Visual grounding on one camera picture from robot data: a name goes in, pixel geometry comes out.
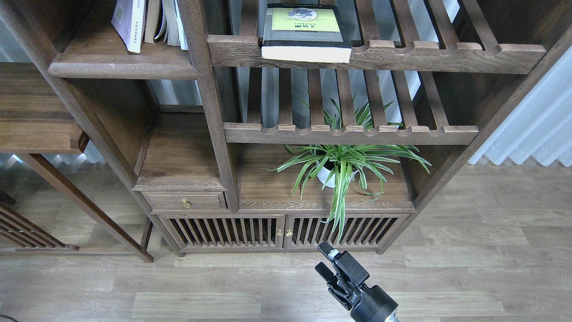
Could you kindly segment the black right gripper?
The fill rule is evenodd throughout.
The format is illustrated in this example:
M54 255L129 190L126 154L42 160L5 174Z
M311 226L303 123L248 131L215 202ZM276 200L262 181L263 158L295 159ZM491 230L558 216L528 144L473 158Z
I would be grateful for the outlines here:
M398 304L380 288L367 287L369 273L348 251L339 252L327 241L318 247L332 263L333 273L325 263L316 265L317 273L326 281L328 291L346 309L356 322L398 322Z

